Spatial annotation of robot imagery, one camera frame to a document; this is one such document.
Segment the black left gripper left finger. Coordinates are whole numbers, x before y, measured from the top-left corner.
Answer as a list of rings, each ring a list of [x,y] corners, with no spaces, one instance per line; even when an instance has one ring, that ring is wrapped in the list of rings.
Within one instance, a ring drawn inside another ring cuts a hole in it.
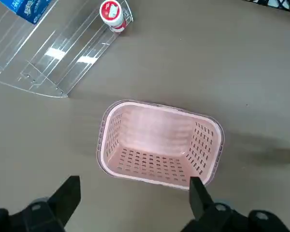
[[[80,201],[80,176],[69,176],[51,197],[36,199],[15,214],[0,208],[0,232],[64,232]]]

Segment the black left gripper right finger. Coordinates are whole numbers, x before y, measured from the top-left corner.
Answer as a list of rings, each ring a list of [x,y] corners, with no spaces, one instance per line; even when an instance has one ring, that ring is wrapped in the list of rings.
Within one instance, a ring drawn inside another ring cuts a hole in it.
[[[199,177],[189,181],[189,204],[194,215],[186,232],[289,232],[275,214],[252,210],[244,216],[224,203],[212,200]]]

